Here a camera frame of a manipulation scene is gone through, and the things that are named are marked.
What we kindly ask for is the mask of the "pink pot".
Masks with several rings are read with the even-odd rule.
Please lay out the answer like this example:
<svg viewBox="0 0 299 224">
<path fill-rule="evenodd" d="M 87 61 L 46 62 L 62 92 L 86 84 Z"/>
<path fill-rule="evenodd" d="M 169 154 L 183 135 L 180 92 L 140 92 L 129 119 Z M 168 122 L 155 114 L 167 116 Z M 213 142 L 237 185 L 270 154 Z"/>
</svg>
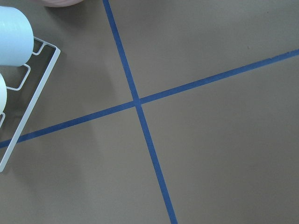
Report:
<svg viewBox="0 0 299 224">
<path fill-rule="evenodd" d="M 80 2 L 83 0 L 43 0 L 43 4 L 47 7 L 68 7 Z"/>
</svg>

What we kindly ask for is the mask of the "light blue cup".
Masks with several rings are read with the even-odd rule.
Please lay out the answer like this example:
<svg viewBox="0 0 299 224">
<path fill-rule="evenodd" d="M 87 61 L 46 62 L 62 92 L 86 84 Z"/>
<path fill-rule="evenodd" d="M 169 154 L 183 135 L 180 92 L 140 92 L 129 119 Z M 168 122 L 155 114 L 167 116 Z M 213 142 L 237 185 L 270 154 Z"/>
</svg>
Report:
<svg viewBox="0 0 299 224">
<path fill-rule="evenodd" d="M 0 64 L 22 66 L 31 57 L 34 47 L 32 27 L 17 8 L 0 7 Z"/>
</svg>

